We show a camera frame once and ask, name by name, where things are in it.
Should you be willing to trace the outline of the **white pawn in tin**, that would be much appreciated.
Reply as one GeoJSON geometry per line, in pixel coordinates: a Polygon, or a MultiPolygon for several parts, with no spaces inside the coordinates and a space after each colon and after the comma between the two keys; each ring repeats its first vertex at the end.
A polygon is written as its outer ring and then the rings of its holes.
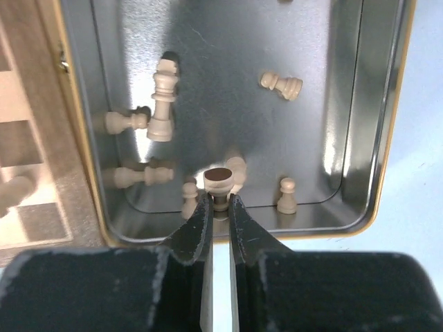
{"type": "Polygon", "coordinates": [[[285,100],[295,100],[303,86],[303,81],[297,77],[280,77],[277,73],[267,71],[260,78],[260,86],[270,91],[276,91],[285,100]]]}

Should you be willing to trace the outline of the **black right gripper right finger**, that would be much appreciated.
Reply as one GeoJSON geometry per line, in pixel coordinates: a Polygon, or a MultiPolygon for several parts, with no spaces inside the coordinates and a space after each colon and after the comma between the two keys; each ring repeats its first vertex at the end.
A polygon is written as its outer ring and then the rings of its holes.
{"type": "Polygon", "coordinates": [[[255,264],[263,250],[291,252],[291,249],[250,216],[238,194],[229,196],[228,218],[232,327],[234,331],[250,331],[252,306],[249,304],[248,268],[255,264]]]}

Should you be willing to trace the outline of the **yellow metal tin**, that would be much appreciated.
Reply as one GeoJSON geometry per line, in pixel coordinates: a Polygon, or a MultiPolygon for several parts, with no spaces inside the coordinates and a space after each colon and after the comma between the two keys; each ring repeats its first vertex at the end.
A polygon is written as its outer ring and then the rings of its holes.
{"type": "Polygon", "coordinates": [[[58,1],[87,169],[112,246],[156,243],[182,223],[184,183],[243,158],[238,192],[288,239],[352,236],[377,216],[414,1],[58,1]],[[177,63],[172,139],[110,135],[107,112],[154,113],[153,74],[177,63]],[[295,100],[262,74],[303,81],[295,100]],[[114,171],[167,167],[164,184],[115,186],[114,171]],[[277,211],[295,180],[295,214],[277,211]]]}

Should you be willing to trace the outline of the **wooden folding chess board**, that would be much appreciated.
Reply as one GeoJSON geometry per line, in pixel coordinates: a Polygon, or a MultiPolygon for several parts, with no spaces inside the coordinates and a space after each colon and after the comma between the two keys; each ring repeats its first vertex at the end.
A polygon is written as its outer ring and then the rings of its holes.
{"type": "Polygon", "coordinates": [[[1,265],[21,251],[101,246],[100,219],[73,128],[52,1],[1,2],[1,184],[35,191],[1,218],[1,265]]]}

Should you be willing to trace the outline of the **white king in tin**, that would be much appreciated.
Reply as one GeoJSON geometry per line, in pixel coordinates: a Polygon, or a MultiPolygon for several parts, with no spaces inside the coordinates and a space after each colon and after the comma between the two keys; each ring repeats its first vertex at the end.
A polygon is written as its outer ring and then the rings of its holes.
{"type": "Polygon", "coordinates": [[[172,139],[171,105],[176,100],[176,85],[179,81],[177,63],[160,59],[153,74],[155,90],[154,113],[147,125],[147,137],[155,142],[169,142],[172,139]]]}

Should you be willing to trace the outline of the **white piece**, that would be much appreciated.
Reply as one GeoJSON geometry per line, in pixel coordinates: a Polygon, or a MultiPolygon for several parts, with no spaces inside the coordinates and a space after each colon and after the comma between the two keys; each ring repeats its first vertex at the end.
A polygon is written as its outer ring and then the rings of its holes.
{"type": "Polygon", "coordinates": [[[195,183],[184,183],[182,187],[182,195],[183,195],[183,206],[181,209],[181,216],[188,220],[196,206],[197,206],[197,196],[198,196],[198,188],[195,183]]]}
{"type": "Polygon", "coordinates": [[[16,176],[1,184],[1,218],[7,215],[8,210],[18,206],[24,199],[35,191],[34,181],[27,176],[16,176]]]}
{"type": "Polygon", "coordinates": [[[239,156],[233,156],[226,161],[226,166],[233,173],[234,186],[231,193],[236,194],[242,189],[247,178],[246,162],[239,156]]]}

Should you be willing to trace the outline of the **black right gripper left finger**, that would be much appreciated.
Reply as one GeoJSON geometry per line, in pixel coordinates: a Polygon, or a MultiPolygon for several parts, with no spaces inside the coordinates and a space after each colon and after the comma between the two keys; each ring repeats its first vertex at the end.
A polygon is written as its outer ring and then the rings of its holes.
{"type": "Polygon", "coordinates": [[[161,245],[168,264],[156,307],[156,331],[213,329],[213,199],[203,194],[192,216],[161,245]]]}

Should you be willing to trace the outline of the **white piece in tin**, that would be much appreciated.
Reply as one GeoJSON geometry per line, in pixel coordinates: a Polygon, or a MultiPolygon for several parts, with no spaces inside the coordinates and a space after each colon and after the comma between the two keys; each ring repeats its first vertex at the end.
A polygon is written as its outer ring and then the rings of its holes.
{"type": "Polygon", "coordinates": [[[182,187],[182,195],[183,195],[183,206],[181,209],[181,216],[188,220],[196,206],[197,206],[197,196],[198,196],[198,188],[195,183],[184,183],[182,187]]]}

